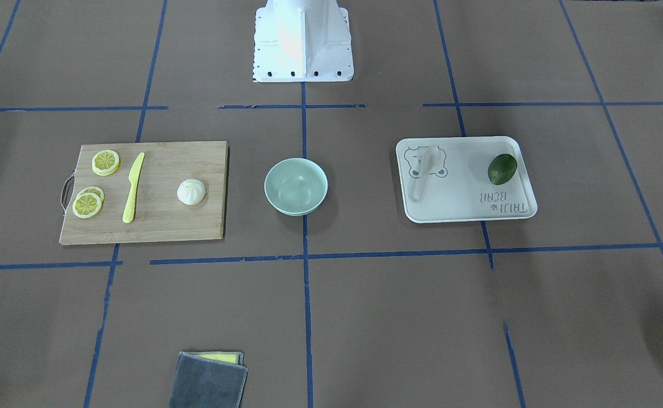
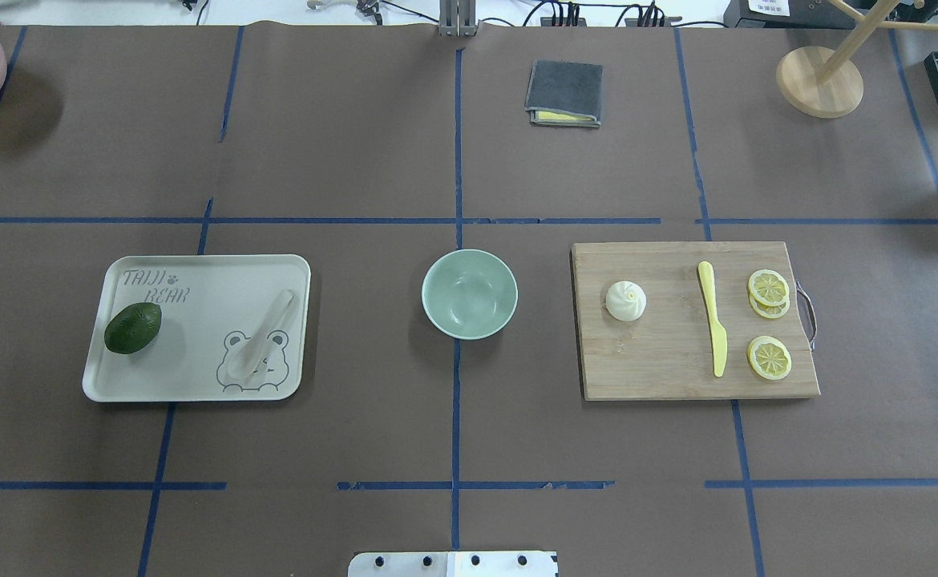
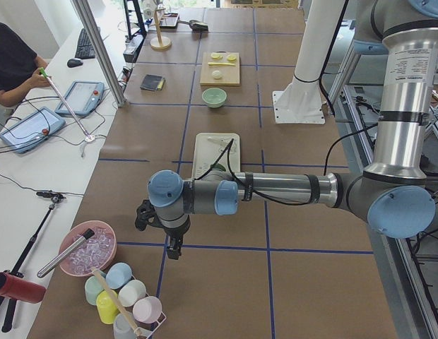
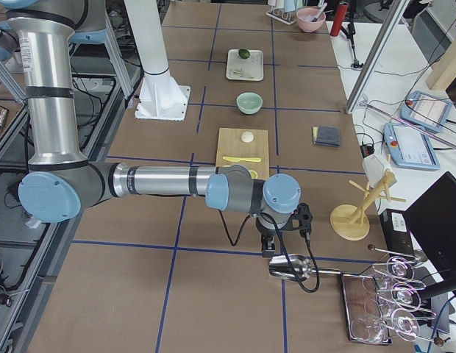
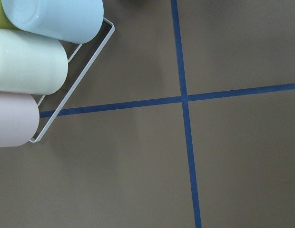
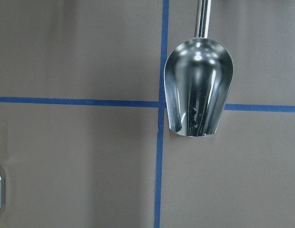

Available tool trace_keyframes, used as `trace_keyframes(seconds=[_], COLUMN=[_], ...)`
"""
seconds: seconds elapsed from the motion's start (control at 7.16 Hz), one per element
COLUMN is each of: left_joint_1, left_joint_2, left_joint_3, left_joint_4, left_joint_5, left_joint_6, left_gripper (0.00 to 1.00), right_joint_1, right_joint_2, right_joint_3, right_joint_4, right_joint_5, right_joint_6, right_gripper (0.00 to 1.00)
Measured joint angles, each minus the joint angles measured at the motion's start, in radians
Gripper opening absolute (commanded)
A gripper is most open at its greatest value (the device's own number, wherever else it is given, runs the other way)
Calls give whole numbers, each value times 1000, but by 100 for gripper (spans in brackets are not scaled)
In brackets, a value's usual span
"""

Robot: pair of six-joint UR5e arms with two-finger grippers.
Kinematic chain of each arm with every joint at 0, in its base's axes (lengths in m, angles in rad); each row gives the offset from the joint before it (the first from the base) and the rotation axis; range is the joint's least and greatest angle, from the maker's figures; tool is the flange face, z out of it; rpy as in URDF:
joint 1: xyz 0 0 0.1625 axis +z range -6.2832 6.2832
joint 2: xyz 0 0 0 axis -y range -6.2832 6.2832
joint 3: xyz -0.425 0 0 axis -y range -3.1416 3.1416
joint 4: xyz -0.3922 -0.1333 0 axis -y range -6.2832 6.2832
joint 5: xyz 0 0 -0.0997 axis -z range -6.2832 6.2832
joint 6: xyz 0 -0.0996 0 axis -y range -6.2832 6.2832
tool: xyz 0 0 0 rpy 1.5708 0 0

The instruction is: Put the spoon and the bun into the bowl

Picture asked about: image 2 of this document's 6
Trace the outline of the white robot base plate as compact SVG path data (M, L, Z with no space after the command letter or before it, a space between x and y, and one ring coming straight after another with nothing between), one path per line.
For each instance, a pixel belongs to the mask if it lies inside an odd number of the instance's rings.
M558 576L554 551L362 552L348 576Z

